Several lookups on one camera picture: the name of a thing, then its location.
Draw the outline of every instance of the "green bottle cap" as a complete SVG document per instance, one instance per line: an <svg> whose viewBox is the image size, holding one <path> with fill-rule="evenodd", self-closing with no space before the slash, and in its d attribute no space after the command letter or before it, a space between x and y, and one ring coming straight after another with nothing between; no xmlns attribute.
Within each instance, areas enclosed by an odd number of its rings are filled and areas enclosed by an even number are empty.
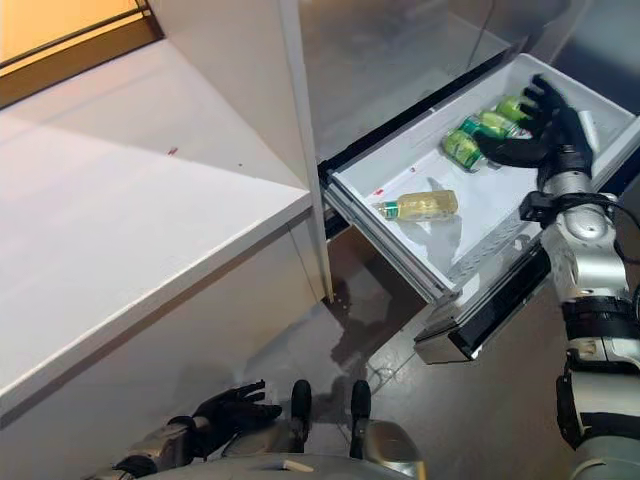
<svg viewBox="0 0 640 480"><path fill-rule="evenodd" d="M398 218L398 202L382 202L372 205L387 220Z"/></svg>

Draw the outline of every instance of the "gray floor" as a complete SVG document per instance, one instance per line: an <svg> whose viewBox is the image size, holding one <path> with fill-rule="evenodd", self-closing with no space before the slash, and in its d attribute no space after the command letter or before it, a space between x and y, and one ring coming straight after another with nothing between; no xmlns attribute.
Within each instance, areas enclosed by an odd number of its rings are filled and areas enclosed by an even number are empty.
<svg viewBox="0 0 640 480"><path fill-rule="evenodd" d="M623 244L639 242L623 225ZM425 365L413 351L423 301L349 230L330 247L336 301L319 304L247 366L243 380L265 378L287 408L298 378L311 382L311 453L348 452L351 385L366 378L373 416L407 430L436 480L564 479L571 450L557 430L555 379L565 336L547 286L473 363ZM635 286L637 271L630 272Z"/></svg>

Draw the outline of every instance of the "yellow liquid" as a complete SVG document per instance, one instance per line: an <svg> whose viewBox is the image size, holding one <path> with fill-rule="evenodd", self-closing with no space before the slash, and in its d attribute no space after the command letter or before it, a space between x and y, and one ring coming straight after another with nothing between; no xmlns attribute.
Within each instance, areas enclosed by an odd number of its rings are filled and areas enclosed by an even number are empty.
<svg viewBox="0 0 640 480"><path fill-rule="evenodd" d="M376 204L378 211L388 220L424 222L450 218L458 211L458 200L453 190L408 193L395 202Z"/></svg>

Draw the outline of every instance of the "open drawer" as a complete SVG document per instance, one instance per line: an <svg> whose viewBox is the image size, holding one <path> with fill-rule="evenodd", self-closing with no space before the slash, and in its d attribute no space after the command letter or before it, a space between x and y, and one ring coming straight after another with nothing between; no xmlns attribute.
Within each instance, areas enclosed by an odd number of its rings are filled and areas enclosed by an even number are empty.
<svg viewBox="0 0 640 480"><path fill-rule="evenodd" d="M484 167L471 174L440 150L448 130L474 112L492 108L503 95L517 95L536 73L552 82L577 110L591 112L600 142L594 182L601 187L639 145L640 121L529 55L518 55L328 177L327 202L361 230L425 300L438 305L421 340L442 334L452 340L452 333L499 292L505 295L505 288L507 292L523 288L531 294L546 274L546 258L538 254L540 228L521 222L518 215L521 200L536 189L537 172ZM372 207L404 193L442 189L455 191L458 198L458 215L451 221L389 222ZM517 297L513 291L507 296ZM491 323L484 319L484 324ZM477 326L471 328L469 338L453 342L453 356L444 354L442 346L435 348L434 361L475 358L498 327L491 325L490 331L482 332Z"/></svg>

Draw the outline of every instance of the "white shelf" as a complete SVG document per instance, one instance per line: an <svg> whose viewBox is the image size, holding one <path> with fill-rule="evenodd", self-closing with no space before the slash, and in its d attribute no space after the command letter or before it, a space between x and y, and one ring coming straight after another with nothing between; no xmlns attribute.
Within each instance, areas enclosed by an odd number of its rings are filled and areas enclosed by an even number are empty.
<svg viewBox="0 0 640 480"><path fill-rule="evenodd" d="M4 110L0 413L310 205L166 41Z"/></svg>

